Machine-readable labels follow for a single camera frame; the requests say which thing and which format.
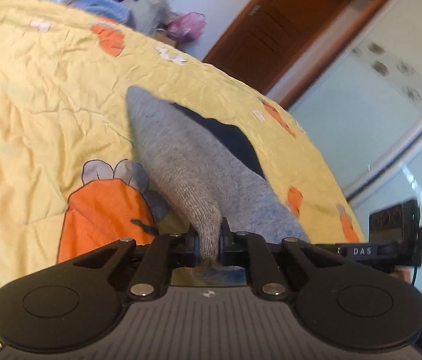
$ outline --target metal screw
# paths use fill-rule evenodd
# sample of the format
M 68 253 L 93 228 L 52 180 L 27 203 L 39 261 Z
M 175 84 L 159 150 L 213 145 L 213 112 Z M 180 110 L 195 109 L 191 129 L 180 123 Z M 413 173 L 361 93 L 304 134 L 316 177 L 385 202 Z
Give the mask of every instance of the metal screw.
M 153 293 L 154 287 L 151 284 L 141 283 L 135 284 L 130 291 L 131 294 L 136 296 L 148 296 Z
M 268 295 L 282 295 L 286 291 L 286 287 L 279 283 L 267 283 L 263 285 L 262 290 Z

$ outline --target blue cloth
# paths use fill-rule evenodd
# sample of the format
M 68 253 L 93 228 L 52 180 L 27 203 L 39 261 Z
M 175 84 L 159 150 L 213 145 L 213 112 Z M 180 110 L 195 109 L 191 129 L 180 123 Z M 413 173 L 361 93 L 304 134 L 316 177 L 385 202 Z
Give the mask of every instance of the blue cloth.
M 117 0 L 73 0 L 72 7 L 136 28 L 133 14 Z

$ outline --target gray ribbed surface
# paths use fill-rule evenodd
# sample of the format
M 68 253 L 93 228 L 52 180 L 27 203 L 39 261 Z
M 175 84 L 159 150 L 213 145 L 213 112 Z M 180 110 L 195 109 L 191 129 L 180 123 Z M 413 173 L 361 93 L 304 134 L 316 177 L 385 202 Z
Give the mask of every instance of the gray ribbed surface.
M 256 298 L 248 287 L 170 287 L 153 302 L 136 303 L 120 325 L 94 344 L 66 354 L 27 354 L 6 347 L 0 360 L 422 360 L 406 347 L 363 355 L 331 347 L 304 330 L 288 306 Z

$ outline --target round pad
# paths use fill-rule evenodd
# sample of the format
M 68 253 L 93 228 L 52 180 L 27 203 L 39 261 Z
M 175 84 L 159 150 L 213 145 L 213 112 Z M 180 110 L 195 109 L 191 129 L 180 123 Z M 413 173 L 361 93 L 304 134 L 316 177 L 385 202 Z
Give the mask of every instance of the round pad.
M 32 352 L 72 350 L 105 334 L 120 312 L 105 273 L 65 262 L 0 289 L 0 341 Z
M 72 312 L 80 301 L 76 292 L 62 286 L 46 286 L 31 291 L 23 299 L 23 307 L 40 318 L 58 318 Z
M 337 303 L 349 314 L 369 318 L 388 312 L 393 301 L 392 297 L 380 288 L 353 286 L 341 290 Z
M 296 312 L 313 334 L 335 346 L 381 351 L 417 337 L 422 295 L 402 280 L 345 264 L 317 269 L 296 297 Z

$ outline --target pink plastic bag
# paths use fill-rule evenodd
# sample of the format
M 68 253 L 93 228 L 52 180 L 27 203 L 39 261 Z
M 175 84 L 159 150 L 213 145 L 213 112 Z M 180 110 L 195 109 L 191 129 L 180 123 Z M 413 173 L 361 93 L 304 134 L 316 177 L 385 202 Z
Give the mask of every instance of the pink plastic bag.
M 168 37 L 180 44 L 193 42 L 203 35 L 203 28 L 206 25 L 204 19 L 204 15 L 197 12 L 179 16 L 169 24 Z

